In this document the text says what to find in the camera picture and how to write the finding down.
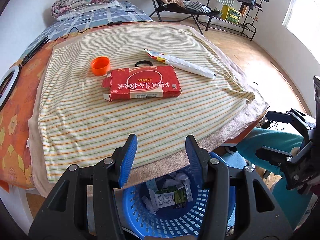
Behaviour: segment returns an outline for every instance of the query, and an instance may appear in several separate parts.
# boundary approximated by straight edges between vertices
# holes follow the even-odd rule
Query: yellow box
[[[225,4],[223,5],[221,12],[222,15],[220,19],[232,22],[234,24],[238,24],[241,15],[240,12]]]

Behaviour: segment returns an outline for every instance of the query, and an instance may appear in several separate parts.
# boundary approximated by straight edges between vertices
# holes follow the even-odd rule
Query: black hair tie
[[[142,61],[138,61],[134,66],[135,67],[139,67],[138,65],[140,64],[147,64],[149,66],[152,66],[152,62],[148,61],[148,60],[142,60]]]

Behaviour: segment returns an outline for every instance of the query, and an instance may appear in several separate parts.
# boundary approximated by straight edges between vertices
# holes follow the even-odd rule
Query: metal screw
[[[78,168],[77,165],[72,164],[72,165],[69,166],[69,171],[75,171],[77,168]]]
[[[113,159],[112,159],[112,158],[105,158],[105,159],[103,160],[103,162],[104,162],[105,164],[111,164],[111,163],[113,163]]]
[[[210,163],[211,163],[211,164],[216,165],[216,164],[219,164],[219,162],[220,162],[220,161],[219,161],[217,158],[211,158],[211,159],[210,159]]]
[[[254,171],[254,168],[252,166],[249,166],[249,165],[245,166],[244,168],[245,168],[245,170],[247,172],[253,172]]]

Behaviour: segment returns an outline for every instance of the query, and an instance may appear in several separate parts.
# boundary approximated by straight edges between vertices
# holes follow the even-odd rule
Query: person's leg
[[[296,188],[287,190],[286,186],[287,181],[285,178],[280,179],[275,184],[272,194],[279,203],[291,228],[294,230],[308,208],[312,193],[301,195]]]
[[[246,138],[237,144],[237,150],[241,156],[253,164],[271,171],[276,175],[283,175],[279,167],[259,159],[255,155],[256,150],[262,146],[266,146],[284,152],[290,152],[292,148],[300,147],[302,140],[303,137],[300,135],[254,128]],[[292,229],[295,229],[308,207],[312,193],[300,195],[297,189],[287,190],[286,185],[287,182],[285,179],[279,180],[272,194],[279,203]]]
[[[281,175],[280,168],[271,165],[256,156],[256,150],[267,146],[284,152],[290,152],[294,147],[300,147],[303,137],[301,135],[254,128],[240,143],[237,144],[238,153],[246,160],[261,168]]]

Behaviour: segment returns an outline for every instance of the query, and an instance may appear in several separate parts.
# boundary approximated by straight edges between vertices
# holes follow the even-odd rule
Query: window
[[[313,0],[291,0],[283,25],[320,62],[320,8]]]

